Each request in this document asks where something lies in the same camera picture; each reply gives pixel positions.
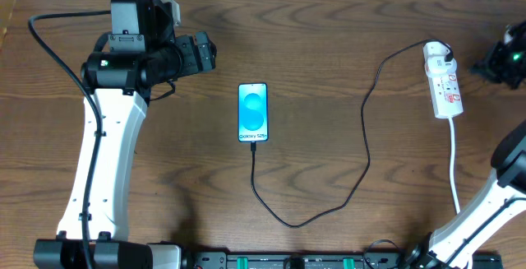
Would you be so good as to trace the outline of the black mounting rail base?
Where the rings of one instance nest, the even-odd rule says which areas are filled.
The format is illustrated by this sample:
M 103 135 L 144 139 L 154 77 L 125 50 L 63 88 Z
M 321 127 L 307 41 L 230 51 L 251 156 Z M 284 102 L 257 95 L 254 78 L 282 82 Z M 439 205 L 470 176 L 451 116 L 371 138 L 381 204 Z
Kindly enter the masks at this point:
M 396 268 L 398 253 L 362 254 L 233 254 L 224 252 L 188 253 L 182 269 L 363 269 Z

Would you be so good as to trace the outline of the white power strip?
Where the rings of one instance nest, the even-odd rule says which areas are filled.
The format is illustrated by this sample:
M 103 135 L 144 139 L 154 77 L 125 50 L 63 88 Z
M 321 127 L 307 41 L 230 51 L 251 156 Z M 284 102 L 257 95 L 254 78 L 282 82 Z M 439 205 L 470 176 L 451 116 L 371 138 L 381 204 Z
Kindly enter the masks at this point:
M 456 74 L 457 62 L 455 59 L 445 61 L 448 50 L 448 44 L 438 41 L 428 42 L 422 49 L 431 102 L 438 119 L 453 118 L 464 111 Z

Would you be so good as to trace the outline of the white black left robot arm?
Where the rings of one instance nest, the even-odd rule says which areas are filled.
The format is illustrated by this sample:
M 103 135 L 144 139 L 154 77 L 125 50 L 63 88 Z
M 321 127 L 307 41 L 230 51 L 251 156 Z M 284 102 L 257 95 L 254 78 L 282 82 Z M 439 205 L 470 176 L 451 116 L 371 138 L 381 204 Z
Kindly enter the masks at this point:
M 84 96 L 85 122 L 75 181 L 54 239 L 35 243 L 39 268 L 189 268 L 169 243 L 129 241 L 128 196 L 135 148 L 152 88 L 215 68 L 204 32 L 176 35 L 174 0 L 112 0 L 102 34 L 72 80 Z

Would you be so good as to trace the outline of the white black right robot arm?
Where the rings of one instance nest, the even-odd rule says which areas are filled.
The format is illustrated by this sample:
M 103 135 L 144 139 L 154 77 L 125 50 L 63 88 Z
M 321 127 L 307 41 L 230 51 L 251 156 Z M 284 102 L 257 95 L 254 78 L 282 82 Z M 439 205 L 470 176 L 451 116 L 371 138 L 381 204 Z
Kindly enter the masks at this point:
M 463 113 L 457 62 L 450 46 L 429 40 L 423 46 L 435 117 L 450 125 L 450 189 L 456 215 L 409 253 L 401 268 L 468 268 L 473 254 L 509 220 L 525 211 L 525 123 L 510 132 L 495 149 L 485 185 L 465 207 L 459 206 L 454 181 L 456 151 L 453 118 Z

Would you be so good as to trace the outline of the blue Galaxy smartphone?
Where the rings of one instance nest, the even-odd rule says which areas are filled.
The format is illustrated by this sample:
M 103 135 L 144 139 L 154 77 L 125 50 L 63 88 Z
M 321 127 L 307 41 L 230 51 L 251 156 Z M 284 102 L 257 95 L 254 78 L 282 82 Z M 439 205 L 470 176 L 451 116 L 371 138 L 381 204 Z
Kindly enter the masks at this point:
M 268 93 L 265 83 L 243 83 L 238 86 L 238 140 L 267 141 Z

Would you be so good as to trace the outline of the black charger plug adapter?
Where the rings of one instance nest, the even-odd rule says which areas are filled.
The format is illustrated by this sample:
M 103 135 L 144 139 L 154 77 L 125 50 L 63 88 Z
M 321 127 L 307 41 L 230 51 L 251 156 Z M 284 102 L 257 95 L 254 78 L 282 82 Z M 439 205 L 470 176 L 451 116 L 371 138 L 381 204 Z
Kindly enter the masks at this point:
M 445 55 L 445 61 L 451 62 L 454 59 L 454 53 L 451 50 L 447 51 L 447 54 Z

